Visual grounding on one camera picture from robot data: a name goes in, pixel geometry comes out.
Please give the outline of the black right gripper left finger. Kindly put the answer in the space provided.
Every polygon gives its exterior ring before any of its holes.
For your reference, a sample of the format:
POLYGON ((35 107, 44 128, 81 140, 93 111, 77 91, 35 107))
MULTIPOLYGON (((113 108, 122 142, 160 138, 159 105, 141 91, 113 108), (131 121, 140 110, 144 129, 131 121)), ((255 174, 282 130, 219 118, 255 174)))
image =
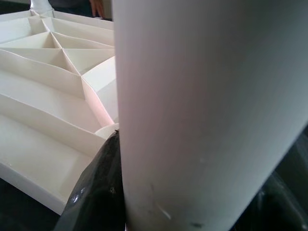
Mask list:
POLYGON ((104 142, 75 184, 56 231, 123 231, 126 210, 119 131, 104 142))

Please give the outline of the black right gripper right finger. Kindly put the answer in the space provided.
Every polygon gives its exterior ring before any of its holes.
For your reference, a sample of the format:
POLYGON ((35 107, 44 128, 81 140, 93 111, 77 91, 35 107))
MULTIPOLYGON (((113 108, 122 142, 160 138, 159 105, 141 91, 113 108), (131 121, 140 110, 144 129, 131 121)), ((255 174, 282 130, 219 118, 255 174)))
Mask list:
POLYGON ((308 215, 284 181, 273 173, 252 201, 252 230, 306 231, 308 215))

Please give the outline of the person bare hand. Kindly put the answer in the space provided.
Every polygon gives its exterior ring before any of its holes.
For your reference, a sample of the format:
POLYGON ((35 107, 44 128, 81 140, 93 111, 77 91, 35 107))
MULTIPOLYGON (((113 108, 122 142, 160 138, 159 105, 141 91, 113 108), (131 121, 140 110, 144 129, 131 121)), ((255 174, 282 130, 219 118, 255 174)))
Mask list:
POLYGON ((89 0, 93 17, 104 18, 104 6, 102 0, 89 0))

